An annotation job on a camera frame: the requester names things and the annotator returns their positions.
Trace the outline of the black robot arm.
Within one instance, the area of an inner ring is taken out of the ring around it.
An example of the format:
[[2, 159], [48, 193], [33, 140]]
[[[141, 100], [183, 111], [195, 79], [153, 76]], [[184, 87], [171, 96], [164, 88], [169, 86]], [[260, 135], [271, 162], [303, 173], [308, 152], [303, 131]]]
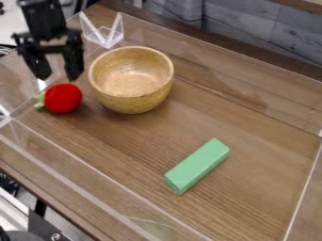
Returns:
[[33, 76], [45, 80], [52, 75], [46, 54], [61, 54], [64, 71], [70, 81], [84, 72], [81, 30], [66, 27], [58, 0], [17, 0], [29, 31], [13, 33], [17, 54]]

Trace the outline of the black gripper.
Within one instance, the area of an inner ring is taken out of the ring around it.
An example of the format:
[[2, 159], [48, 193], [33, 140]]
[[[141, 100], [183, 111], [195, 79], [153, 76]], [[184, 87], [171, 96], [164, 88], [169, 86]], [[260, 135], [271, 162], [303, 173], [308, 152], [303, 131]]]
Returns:
[[66, 29], [49, 40], [37, 40], [29, 32], [12, 33], [10, 38], [14, 40], [17, 53], [22, 56], [37, 79], [45, 80], [52, 74], [45, 54], [62, 53], [64, 69], [70, 81], [74, 81], [82, 74], [84, 49], [81, 31], [78, 29]]

